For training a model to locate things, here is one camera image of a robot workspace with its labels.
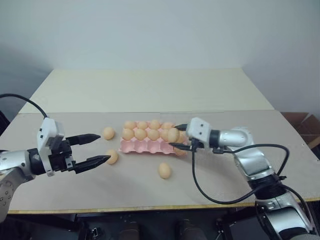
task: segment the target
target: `table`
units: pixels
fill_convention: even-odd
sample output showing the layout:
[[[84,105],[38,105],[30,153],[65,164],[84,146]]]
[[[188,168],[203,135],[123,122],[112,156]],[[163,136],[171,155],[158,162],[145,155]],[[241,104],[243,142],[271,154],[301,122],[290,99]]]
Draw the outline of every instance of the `table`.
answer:
[[[292,163],[284,170],[289,177],[286,183],[308,200],[319,198],[316,157],[240,68],[54,70],[31,99],[63,123],[66,137],[88,132],[101,134],[106,126],[120,133],[123,122],[129,119],[186,123],[198,116],[211,122],[216,129],[248,126],[257,143],[289,147]],[[34,148],[41,121],[36,110],[26,104],[0,137],[0,146],[12,151]],[[82,161],[104,154],[109,148],[118,148],[119,140],[118,134],[112,141],[99,139],[85,147],[75,146],[74,158]],[[264,152],[277,169],[284,153],[276,149]],[[213,156],[203,151],[198,154],[201,159],[197,167],[199,182],[209,195],[230,200],[249,191],[231,156]],[[157,166],[164,161],[173,169],[168,180],[157,174]],[[234,206],[248,206],[252,201],[251,198]],[[54,177],[38,176],[18,188],[9,213],[217,207],[221,206],[208,202],[196,189],[190,155],[182,159],[173,155],[121,153],[119,162],[113,166],[104,164],[77,175],[57,172]]]
[[[56,69],[31,100],[48,113],[273,110],[241,68]],[[37,113],[26,104],[21,114]]]
[[[317,158],[304,144],[297,132],[276,110],[225,111],[215,113],[51,113],[61,122],[65,136],[100,134],[105,126],[112,126],[117,135],[106,141],[74,146],[73,157],[81,162],[118,149],[125,120],[173,121],[186,123],[192,117],[205,119],[216,129],[248,126],[256,143],[282,144],[291,157],[283,171],[284,182],[307,200],[320,197]],[[42,122],[38,113],[20,114],[0,138],[0,146],[7,150],[30,149],[36,145],[36,133]],[[285,153],[280,149],[263,148],[272,166],[278,169]],[[249,192],[250,188],[236,168],[230,154],[213,155],[199,150],[196,154],[196,174],[199,184],[210,196],[219,200],[233,200]],[[167,162],[172,176],[163,180],[158,176],[160,163]],[[197,190],[191,169],[191,155],[176,157],[164,154],[119,153],[114,165],[103,164],[93,170],[75,174],[57,172],[53,177],[37,176],[20,186],[12,199],[10,213],[83,213],[133,210],[219,208]],[[247,206],[253,198],[234,204]]]

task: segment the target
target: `brown egg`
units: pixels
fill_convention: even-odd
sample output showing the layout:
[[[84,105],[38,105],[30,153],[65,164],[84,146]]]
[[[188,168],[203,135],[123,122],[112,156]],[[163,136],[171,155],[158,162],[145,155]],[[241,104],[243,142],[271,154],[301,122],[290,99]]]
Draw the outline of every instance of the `brown egg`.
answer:
[[[115,136],[115,130],[110,126],[105,127],[103,129],[102,135],[105,140],[110,140]]]
[[[160,132],[160,137],[165,140],[166,142],[168,142],[168,129],[163,129]]]
[[[162,179],[168,179],[171,176],[171,168],[167,163],[163,162],[158,167],[158,173]]]
[[[170,129],[174,126],[172,122],[164,122],[161,126],[162,129]]]
[[[177,155],[177,156],[185,156],[185,155],[187,155],[187,151],[185,151],[185,150],[181,150],[181,149],[179,149],[179,148],[176,148],[176,147],[174,147],[173,148],[173,151],[175,152],[175,154]]]
[[[157,130],[150,129],[148,131],[148,138],[150,138],[152,141],[156,141],[160,137],[160,133]]]
[[[149,128],[158,130],[160,128],[160,122],[158,120],[152,120],[149,124]]]
[[[179,130],[176,128],[170,128],[168,130],[168,142],[175,143],[179,139]]]
[[[123,128],[125,129],[134,129],[135,127],[137,127],[137,124],[135,121],[126,121],[123,126]]]
[[[139,121],[136,125],[138,129],[146,129],[148,127],[148,123],[146,121]]]
[[[143,129],[138,128],[134,131],[134,136],[136,139],[141,141],[147,137],[147,132]]]
[[[118,160],[118,153],[117,153],[115,150],[113,150],[113,149],[110,149],[109,151],[107,151],[107,152],[106,152],[106,155],[111,156],[111,157],[106,161],[107,164],[112,165],[112,164],[114,164],[114,163]]]
[[[182,144],[186,140],[186,132],[179,131],[179,138],[176,141],[178,144]]]
[[[122,130],[122,138],[126,141],[130,141],[134,137],[135,133],[133,130],[124,128]]]

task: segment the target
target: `egg tray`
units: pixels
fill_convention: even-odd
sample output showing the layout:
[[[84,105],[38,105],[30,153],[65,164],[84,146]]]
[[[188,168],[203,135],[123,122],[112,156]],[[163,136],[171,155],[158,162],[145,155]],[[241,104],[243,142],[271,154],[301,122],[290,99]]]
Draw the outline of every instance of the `egg tray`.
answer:
[[[151,129],[148,127],[145,131],[148,133]],[[150,138],[146,137],[143,140],[138,140],[136,137],[131,138],[131,140],[127,141],[121,138],[120,140],[120,152],[123,153],[163,153],[163,154],[176,154],[174,151],[174,147],[171,146],[168,142],[159,137],[156,141],[152,141]]]

